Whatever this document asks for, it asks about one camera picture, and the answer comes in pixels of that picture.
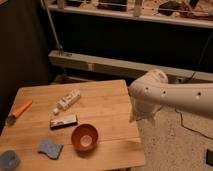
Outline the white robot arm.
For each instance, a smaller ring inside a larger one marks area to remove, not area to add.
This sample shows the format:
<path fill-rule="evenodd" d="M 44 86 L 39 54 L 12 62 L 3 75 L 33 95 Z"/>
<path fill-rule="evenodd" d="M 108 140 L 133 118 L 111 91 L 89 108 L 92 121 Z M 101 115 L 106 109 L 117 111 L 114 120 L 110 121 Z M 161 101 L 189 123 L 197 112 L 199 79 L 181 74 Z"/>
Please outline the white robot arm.
<path fill-rule="evenodd" d="M 213 118 L 213 83 L 169 84 L 162 70 L 152 69 L 134 80 L 128 92 L 132 103 L 130 121 L 153 117 L 157 105 Z"/>

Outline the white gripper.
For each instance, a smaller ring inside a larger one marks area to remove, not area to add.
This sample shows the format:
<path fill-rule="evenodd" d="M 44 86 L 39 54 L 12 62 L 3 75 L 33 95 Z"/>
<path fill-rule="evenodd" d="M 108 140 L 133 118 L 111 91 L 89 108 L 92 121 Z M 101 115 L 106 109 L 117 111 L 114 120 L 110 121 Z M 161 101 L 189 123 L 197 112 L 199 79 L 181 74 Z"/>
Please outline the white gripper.
<path fill-rule="evenodd" d="M 131 121 L 153 118 L 155 114 L 163 108 L 162 105 L 137 99 L 131 99 L 131 104 Z"/>

